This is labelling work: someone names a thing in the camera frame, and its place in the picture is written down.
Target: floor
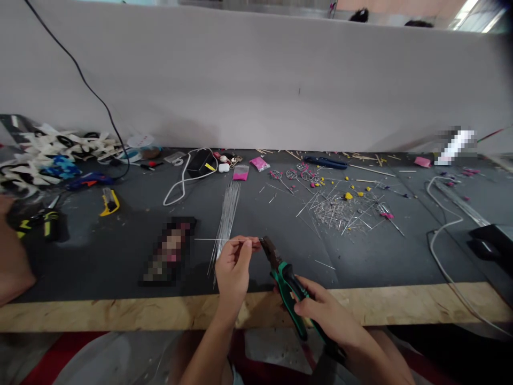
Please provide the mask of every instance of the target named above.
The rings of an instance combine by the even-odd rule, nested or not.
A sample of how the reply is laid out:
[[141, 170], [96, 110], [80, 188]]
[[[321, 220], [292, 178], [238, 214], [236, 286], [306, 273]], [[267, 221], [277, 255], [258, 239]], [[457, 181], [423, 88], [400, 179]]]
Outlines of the floor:
[[[165, 384], [169, 375], [167, 363], [180, 333], [108, 333], [83, 348], [54, 384]], [[250, 329], [245, 335], [249, 359], [312, 372], [293, 329]], [[19, 384], [59, 336], [59, 333], [1, 335], [0, 383]], [[318, 359], [322, 341], [312, 330], [309, 346]], [[429, 385], [415, 373], [414, 378], [417, 384]]]

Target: pink sponge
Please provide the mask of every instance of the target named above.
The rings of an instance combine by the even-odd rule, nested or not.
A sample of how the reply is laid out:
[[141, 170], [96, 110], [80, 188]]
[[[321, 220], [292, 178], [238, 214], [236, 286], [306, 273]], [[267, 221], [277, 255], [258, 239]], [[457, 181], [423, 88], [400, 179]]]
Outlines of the pink sponge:
[[423, 157], [416, 157], [414, 163], [426, 168], [431, 167], [431, 161]]

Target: black cable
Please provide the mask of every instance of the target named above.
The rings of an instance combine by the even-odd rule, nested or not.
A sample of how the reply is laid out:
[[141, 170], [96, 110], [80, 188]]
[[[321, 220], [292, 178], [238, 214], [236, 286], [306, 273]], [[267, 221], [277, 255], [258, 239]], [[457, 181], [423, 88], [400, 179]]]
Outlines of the black cable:
[[125, 172], [120, 175], [120, 176], [117, 176], [116, 178], [112, 178], [114, 180], [117, 180], [117, 179], [120, 179], [122, 177], [124, 177], [127, 173], [128, 173], [128, 170], [130, 170], [130, 161], [128, 159], [128, 154], [127, 154], [127, 150], [125, 149], [125, 145], [123, 144], [123, 140], [121, 139], [121, 135], [119, 135], [119, 132], [118, 132], [118, 129], [116, 128], [116, 124], [114, 124], [114, 119], [112, 119], [112, 113], [111, 113], [111, 110], [109, 110], [109, 108], [107, 107], [107, 105], [105, 104], [105, 102], [102, 100], [102, 98], [100, 98], [96, 92], [94, 92], [91, 88], [91, 86], [87, 83], [86, 79], [84, 78], [84, 74], [82, 73], [82, 70], [80, 69], [80, 66], [79, 66], [79, 63], [77, 63], [77, 61], [75, 60], [75, 58], [73, 57], [73, 55], [66, 49], [64, 48], [64, 46], [61, 44], [61, 42], [59, 40], [57, 40], [57, 38], [55, 37], [55, 35], [52, 33], [51, 30], [48, 29], [48, 27], [46, 26], [45, 22], [43, 21], [43, 19], [41, 19], [41, 16], [39, 16], [39, 14], [37, 13], [37, 11], [34, 9], [34, 7], [32, 6], [32, 4], [30, 3], [29, 0], [25, 0], [25, 3], [28, 5], [28, 7], [30, 8], [30, 10], [32, 11], [32, 13], [34, 14], [34, 16], [38, 19], [38, 21], [41, 23], [41, 25], [43, 26], [44, 29], [46, 29], [46, 32], [48, 32], [48, 34], [52, 37], [52, 39], [55, 40], [55, 42], [59, 45], [59, 47], [61, 47], [63, 49], [64, 52], [66, 52], [68, 54], [68, 56], [70, 57], [70, 59], [73, 61], [73, 63], [75, 64], [76, 66], [76, 69], [78, 70], [79, 74], [80, 74], [80, 77], [82, 78], [82, 81], [84, 82], [85, 86], [87, 88], [89, 88], [89, 91], [92, 92], [92, 94], [94, 96], [96, 96], [96, 98], [105, 106], [105, 109], [107, 110], [107, 113], [108, 113], [108, 117], [109, 119], [111, 120], [111, 124], [112, 124], [112, 128], [114, 128], [114, 131], [116, 132], [116, 135], [118, 136], [118, 139], [119, 139], [119, 142], [121, 143], [121, 147], [123, 148], [123, 152], [125, 153], [125, 159], [127, 160], [127, 169], [125, 170]]

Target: pink package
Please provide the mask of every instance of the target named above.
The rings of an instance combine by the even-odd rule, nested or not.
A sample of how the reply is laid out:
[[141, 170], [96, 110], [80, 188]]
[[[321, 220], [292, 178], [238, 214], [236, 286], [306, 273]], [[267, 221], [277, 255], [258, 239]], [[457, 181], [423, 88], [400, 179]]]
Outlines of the pink package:
[[258, 172], [262, 172], [263, 170], [266, 170], [268, 169], [269, 167], [271, 167], [271, 165], [269, 163], [267, 163], [265, 160], [263, 160], [262, 158], [258, 157], [258, 158], [254, 158], [254, 159], [251, 159], [250, 160], [250, 163], [256, 167], [256, 169], [258, 170]]
[[234, 168], [234, 177], [232, 180], [247, 180], [247, 175], [250, 172], [248, 165], [237, 165]]
[[416, 157], [414, 163], [426, 168], [431, 167], [431, 161], [423, 157]]

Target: dark gray work mat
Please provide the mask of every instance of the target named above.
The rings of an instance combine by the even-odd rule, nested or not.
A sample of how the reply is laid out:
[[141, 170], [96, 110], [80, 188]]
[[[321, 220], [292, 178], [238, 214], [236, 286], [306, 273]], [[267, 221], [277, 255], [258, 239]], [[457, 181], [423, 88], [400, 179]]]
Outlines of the dark gray work mat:
[[[167, 149], [165, 155], [172, 152]], [[237, 151], [237, 154], [244, 158], [243, 164], [260, 155], [250, 150]], [[342, 155], [323, 156], [348, 160]], [[357, 159], [351, 159], [351, 163], [395, 174], [398, 177], [388, 177], [386, 183], [399, 183], [401, 185], [393, 186], [394, 190], [404, 190], [411, 196], [418, 196], [418, 199], [407, 199], [391, 191], [372, 190], [378, 196], [385, 194], [382, 201], [387, 203], [387, 207], [395, 215], [394, 222], [406, 237], [386, 221], [368, 233], [347, 232], [345, 236], [341, 236], [334, 229], [318, 225], [320, 239], [303, 220], [296, 217], [304, 206], [303, 202], [309, 201], [313, 195], [297, 181], [286, 179], [285, 172], [295, 168], [299, 162], [284, 151], [265, 156], [265, 160], [271, 164], [271, 168], [266, 171], [259, 173], [250, 165], [248, 180], [240, 182], [240, 198], [231, 234], [270, 236], [283, 259], [293, 264], [296, 274], [306, 276], [327, 288], [444, 283], [445, 279], [428, 250], [427, 238], [428, 232], [445, 223], [444, 214], [427, 197], [424, 190], [425, 182], [437, 175], [441, 168], [423, 169], [413, 164], [414, 157], [404, 154], [398, 156], [402, 161], [383, 155], [388, 160], [384, 167], [369, 167], [372, 162]], [[488, 161], [463, 159], [462, 164], [467, 163], [472, 163], [470, 167], [481, 169], [487, 178], [468, 178], [457, 187], [458, 191], [472, 197], [471, 204], [490, 222], [508, 223], [513, 213], [510, 204], [512, 180], [509, 174], [498, 171]], [[173, 286], [138, 285], [144, 262], [148, 260], [158, 236], [171, 217], [193, 216], [199, 221], [196, 228], [197, 238], [216, 237], [223, 194], [233, 172], [215, 173], [198, 181], [186, 182], [185, 197], [175, 205], [164, 207], [162, 201], [169, 188], [180, 180], [182, 167], [168, 163], [159, 166], [156, 171], [131, 167], [128, 175], [113, 186], [121, 207], [118, 212], [107, 217], [99, 216], [104, 209], [99, 186], [64, 194], [58, 209], [66, 218], [69, 239], [65, 242], [41, 244], [31, 241], [36, 235], [27, 236], [25, 245], [37, 276], [37, 284], [15, 302], [216, 293], [214, 277], [207, 276], [214, 246], [212, 241], [192, 241], [190, 257], [184, 262], [180, 278]], [[88, 163], [82, 168], [103, 171], [112, 176], [122, 172], [121, 167], [98, 168], [95, 163]], [[457, 166], [450, 168], [452, 171], [447, 171], [461, 172]], [[283, 172], [284, 182], [289, 186], [296, 185], [295, 196], [266, 184], [284, 190], [280, 182], [270, 177], [270, 170]], [[399, 173], [399, 170], [417, 172]], [[381, 180], [382, 177], [352, 167], [345, 171], [323, 170], [322, 175], [341, 180], [346, 176], [365, 180]], [[337, 189], [350, 191], [350, 184], [354, 184], [358, 191], [364, 191], [366, 186], [372, 187], [369, 183], [351, 181], [340, 182]], [[323, 189], [326, 195], [333, 187], [328, 182], [319, 189]], [[180, 193], [177, 187], [170, 198], [179, 197]], [[457, 210], [452, 203], [445, 201], [443, 197], [441, 199], [448, 208]], [[306, 211], [308, 209], [301, 216], [308, 221]], [[467, 232], [477, 225], [464, 214], [462, 216], [464, 222], [454, 226], [449, 233], [440, 234], [436, 242], [436, 252], [446, 271], [456, 282], [486, 281], [487, 275], [503, 274], [501, 282], [505, 284], [509, 277], [499, 271], [500, 269], [494, 271], [494, 268], [489, 268], [486, 273], [481, 272], [483, 266], [479, 263], [489, 266], [495, 263], [477, 260], [466, 248]], [[250, 292], [272, 288], [269, 269], [263, 252], [253, 255], [250, 265]]]

